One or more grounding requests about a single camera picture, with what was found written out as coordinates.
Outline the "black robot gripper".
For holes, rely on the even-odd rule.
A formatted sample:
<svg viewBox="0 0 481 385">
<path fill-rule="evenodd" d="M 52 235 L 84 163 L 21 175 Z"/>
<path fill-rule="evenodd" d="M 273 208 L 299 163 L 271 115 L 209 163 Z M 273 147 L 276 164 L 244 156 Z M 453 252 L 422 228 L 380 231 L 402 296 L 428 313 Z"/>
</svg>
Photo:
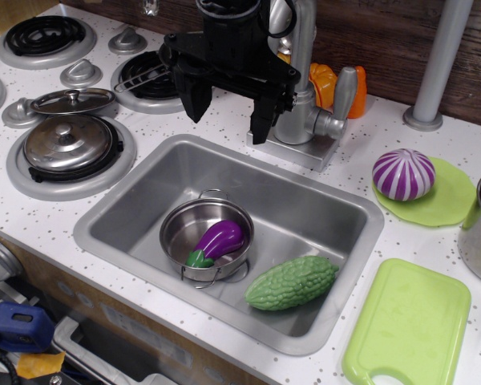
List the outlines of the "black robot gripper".
<svg viewBox="0 0 481 385">
<path fill-rule="evenodd" d="M 194 123 L 208 110 L 214 87 L 253 99 L 253 144 L 263 144 L 291 110 L 300 73 L 269 46 L 269 7 L 268 1 L 198 1 L 202 29 L 165 35 L 160 58 Z"/>
</svg>

